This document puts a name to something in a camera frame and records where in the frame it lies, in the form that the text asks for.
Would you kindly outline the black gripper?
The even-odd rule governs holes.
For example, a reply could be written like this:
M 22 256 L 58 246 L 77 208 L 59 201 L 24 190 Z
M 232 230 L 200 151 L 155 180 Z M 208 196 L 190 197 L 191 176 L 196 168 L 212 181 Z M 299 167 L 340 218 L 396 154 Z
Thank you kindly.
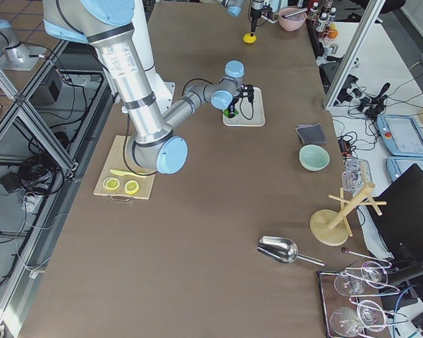
M 253 105 L 254 103 L 254 87 L 252 84 L 242 84 L 237 92 L 233 96 L 232 102 L 229 104 L 228 109 L 234 110 L 235 105 L 237 104 L 239 99 L 244 99 L 245 97 L 248 101 Z
M 262 11 L 264 9 L 264 1 L 263 0 L 251 0 L 250 5 L 250 17 L 251 17 L 251 30 L 250 35 L 255 36 L 255 32 L 257 29 L 257 21 L 262 16 Z

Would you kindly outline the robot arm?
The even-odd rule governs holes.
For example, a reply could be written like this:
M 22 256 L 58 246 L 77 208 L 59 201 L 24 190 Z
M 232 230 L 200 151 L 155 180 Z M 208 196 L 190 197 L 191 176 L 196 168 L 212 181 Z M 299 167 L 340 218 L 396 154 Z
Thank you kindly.
M 135 126 L 127 155 L 140 167 L 159 173 L 178 172 L 188 157 L 186 141 L 174 134 L 202 104 L 227 108 L 241 88 L 245 74 L 240 61 L 229 61 L 216 84 L 193 85 L 167 111 L 161 112 L 133 41 L 133 17 L 143 15 L 137 1 L 44 1 L 44 27 L 58 39 L 95 48 Z
M 216 0 L 216 3 L 221 4 L 224 8 L 227 9 L 229 15 L 237 17 L 240 15 L 240 12 L 243 8 L 243 0 Z M 257 29 L 257 21 L 262 16 L 262 11 L 264 9 L 264 2 L 262 0 L 250 1 L 250 33 L 251 38 L 256 38 L 255 32 Z

